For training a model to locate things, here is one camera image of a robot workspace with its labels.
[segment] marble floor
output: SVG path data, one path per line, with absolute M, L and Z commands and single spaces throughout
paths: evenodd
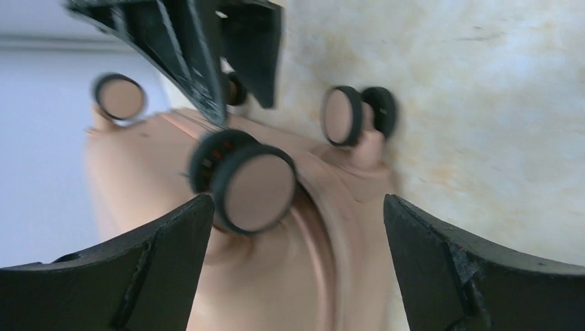
M 385 86 L 400 104 L 387 148 L 400 195 L 496 243 L 585 265 L 585 2 L 279 2 L 279 104 L 253 119 L 323 139 L 327 88 Z

